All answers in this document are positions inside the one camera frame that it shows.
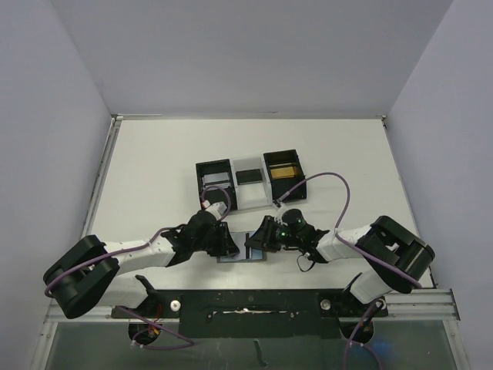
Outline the grey leather card holder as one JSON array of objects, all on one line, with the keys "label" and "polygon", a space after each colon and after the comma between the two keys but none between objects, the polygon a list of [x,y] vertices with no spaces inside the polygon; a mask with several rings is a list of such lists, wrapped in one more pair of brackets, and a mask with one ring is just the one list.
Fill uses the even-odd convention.
[{"label": "grey leather card holder", "polygon": [[239,248],[237,254],[231,256],[221,256],[216,259],[219,264],[224,263],[253,263],[267,259],[267,253],[262,250],[252,249],[245,246],[245,242],[253,235],[252,231],[232,232],[231,237],[235,245]]}]

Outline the black white three-bin tray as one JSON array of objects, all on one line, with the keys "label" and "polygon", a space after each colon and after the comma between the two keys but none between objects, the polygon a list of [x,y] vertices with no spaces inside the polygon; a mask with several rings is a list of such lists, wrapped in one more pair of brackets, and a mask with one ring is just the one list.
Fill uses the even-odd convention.
[{"label": "black white three-bin tray", "polygon": [[295,149],[196,164],[200,201],[235,210],[306,200],[307,185]]}]

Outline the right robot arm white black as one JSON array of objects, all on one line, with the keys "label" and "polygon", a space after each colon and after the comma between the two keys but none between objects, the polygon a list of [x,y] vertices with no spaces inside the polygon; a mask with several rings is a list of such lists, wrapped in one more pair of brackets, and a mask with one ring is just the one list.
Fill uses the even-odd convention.
[{"label": "right robot arm white black", "polygon": [[245,246],[265,252],[294,249],[315,264],[363,258],[371,266],[347,286],[361,304],[391,291],[409,294],[435,259],[432,247],[389,216],[350,230],[321,230],[301,210],[282,208],[265,216]]}]

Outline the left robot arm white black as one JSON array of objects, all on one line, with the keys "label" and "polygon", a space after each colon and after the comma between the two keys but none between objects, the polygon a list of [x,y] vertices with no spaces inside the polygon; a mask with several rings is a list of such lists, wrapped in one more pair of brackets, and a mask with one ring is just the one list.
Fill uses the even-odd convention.
[{"label": "left robot arm white black", "polygon": [[45,296],[55,299],[68,319],[78,318],[100,303],[121,274],[176,266],[197,252],[236,256],[240,249],[221,217],[216,209],[200,210],[187,223],[163,227],[146,240],[104,242],[86,235],[44,273]]}]

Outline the silver card in left bin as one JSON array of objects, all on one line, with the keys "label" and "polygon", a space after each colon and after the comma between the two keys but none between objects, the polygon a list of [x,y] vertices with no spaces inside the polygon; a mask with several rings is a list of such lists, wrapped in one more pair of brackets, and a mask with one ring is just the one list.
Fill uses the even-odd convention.
[{"label": "silver card in left bin", "polygon": [[204,187],[230,187],[230,175],[228,172],[205,174],[202,180]]}]

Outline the gold card in right bin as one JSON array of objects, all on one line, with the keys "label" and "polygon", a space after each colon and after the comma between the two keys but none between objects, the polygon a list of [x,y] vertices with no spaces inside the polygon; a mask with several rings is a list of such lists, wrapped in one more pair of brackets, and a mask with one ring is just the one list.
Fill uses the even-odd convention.
[{"label": "gold card in right bin", "polygon": [[270,176],[273,180],[295,178],[299,176],[299,167],[293,164],[271,166]]}]

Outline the black card in middle bin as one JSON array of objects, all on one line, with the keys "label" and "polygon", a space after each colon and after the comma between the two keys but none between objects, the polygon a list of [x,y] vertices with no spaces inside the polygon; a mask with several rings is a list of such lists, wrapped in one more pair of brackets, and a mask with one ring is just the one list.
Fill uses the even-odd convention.
[{"label": "black card in middle bin", "polygon": [[236,181],[239,185],[262,183],[263,176],[260,169],[236,171]]}]

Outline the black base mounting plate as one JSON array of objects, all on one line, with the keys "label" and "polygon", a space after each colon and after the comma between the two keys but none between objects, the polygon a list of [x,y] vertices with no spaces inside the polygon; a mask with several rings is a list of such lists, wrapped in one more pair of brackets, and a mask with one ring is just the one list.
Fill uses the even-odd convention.
[{"label": "black base mounting plate", "polygon": [[373,334],[373,318],[388,316],[387,304],[362,304],[342,289],[158,290],[137,308],[113,308],[115,319],[129,319],[129,335],[150,321],[169,325],[179,338],[260,339]]}]

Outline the aluminium frame rail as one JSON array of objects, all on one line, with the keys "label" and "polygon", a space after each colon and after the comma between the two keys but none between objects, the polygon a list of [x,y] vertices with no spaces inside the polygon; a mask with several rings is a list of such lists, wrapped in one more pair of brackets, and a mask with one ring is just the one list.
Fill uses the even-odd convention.
[{"label": "aluminium frame rail", "polygon": [[410,294],[392,292],[386,297],[387,321],[460,321],[452,289],[415,289]]}]

